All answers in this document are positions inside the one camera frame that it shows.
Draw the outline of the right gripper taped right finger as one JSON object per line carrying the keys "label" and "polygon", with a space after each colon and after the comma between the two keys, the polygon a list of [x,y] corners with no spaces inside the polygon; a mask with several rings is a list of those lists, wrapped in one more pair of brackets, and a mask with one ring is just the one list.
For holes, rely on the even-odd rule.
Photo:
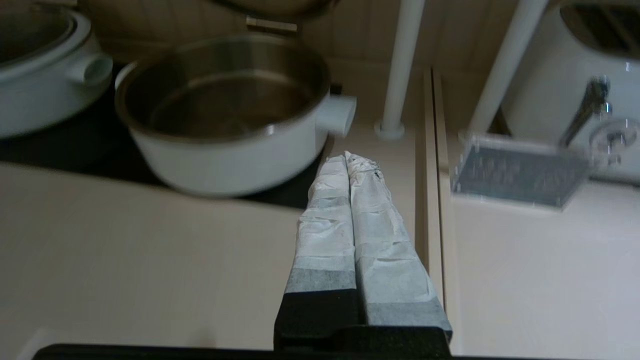
{"label": "right gripper taped right finger", "polygon": [[377,162],[346,152],[358,287],[370,326],[452,326]]}

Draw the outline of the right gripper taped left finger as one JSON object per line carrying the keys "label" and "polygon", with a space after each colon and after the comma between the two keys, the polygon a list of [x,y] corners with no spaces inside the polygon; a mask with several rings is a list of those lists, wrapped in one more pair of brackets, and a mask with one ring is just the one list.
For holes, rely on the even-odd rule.
{"label": "right gripper taped left finger", "polygon": [[274,348],[323,348],[334,333],[360,323],[350,181],[346,158],[338,155],[323,162],[298,218]]}

